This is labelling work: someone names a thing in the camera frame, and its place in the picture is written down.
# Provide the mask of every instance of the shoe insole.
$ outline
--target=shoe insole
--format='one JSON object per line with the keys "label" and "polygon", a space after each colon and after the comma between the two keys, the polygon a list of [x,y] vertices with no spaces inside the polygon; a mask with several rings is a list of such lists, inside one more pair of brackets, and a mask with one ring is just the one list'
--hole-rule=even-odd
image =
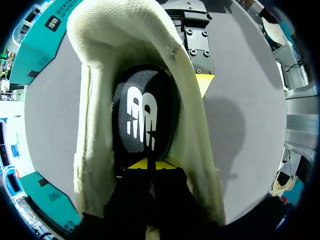
{"label": "shoe insole", "polygon": [[179,114],[174,79],[160,67],[143,64],[123,72],[115,84],[112,106],[115,171],[145,158],[164,159]]}

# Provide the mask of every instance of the cable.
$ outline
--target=cable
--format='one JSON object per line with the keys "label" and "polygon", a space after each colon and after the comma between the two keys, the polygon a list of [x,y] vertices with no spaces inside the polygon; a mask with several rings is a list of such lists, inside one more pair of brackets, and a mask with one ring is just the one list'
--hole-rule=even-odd
{"label": "cable", "polygon": [[293,64],[292,66],[285,66],[285,67],[289,67],[288,70],[286,70],[286,72],[289,72],[292,68],[298,68],[299,63]]}
{"label": "cable", "polygon": [[291,170],[291,153],[290,153],[290,150],[289,150],[289,157],[288,157],[288,160],[287,161],[282,161],[284,164],[289,162],[289,167],[290,167],[290,178],[293,180],[294,179],[294,176],[292,174],[292,170]]}

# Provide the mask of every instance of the new balance logo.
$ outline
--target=new balance logo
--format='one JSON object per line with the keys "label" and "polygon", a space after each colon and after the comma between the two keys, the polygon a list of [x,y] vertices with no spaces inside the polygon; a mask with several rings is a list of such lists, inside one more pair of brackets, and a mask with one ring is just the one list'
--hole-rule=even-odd
{"label": "new balance logo", "polygon": [[[142,95],[138,88],[132,86],[128,90],[126,106],[126,112],[135,118],[132,121],[133,137],[137,138],[139,128],[139,139],[143,143],[145,131],[146,145],[149,147],[151,139],[151,149],[154,150],[155,138],[150,136],[150,132],[156,131],[157,127],[158,107],[155,97],[148,92]],[[126,132],[131,134],[131,121],[126,123]]]}

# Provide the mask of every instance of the cream mesh fabric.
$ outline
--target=cream mesh fabric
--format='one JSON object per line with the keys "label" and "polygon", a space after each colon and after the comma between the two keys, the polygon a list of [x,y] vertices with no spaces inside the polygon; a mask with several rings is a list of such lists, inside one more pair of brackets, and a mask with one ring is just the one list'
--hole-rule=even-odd
{"label": "cream mesh fabric", "polygon": [[221,183],[196,75],[164,9],[155,0],[84,0],[70,15],[67,34],[82,62],[74,157],[79,213],[102,216],[115,187],[111,124],[115,76],[149,63],[168,69],[180,94],[178,127],[167,161],[185,170],[198,203],[223,225]]}

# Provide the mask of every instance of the bolt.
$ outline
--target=bolt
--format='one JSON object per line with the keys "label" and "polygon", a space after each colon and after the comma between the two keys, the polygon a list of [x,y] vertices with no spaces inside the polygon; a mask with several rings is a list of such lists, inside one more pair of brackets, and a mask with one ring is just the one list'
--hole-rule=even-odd
{"label": "bolt", "polygon": [[188,35],[192,35],[193,32],[194,32],[194,31],[192,31],[192,29],[188,29],[188,30],[186,31],[186,33],[187,33]]}
{"label": "bolt", "polygon": [[208,32],[207,32],[207,31],[202,31],[202,35],[203,35],[204,37],[207,37],[207,36],[208,36]]}
{"label": "bolt", "polygon": [[195,56],[195,55],[197,55],[197,50],[191,49],[190,53],[191,53],[192,56]]}
{"label": "bolt", "polygon": [[210,52],[208,50],[204,51],[203,55],[208,58],[210,56]]}

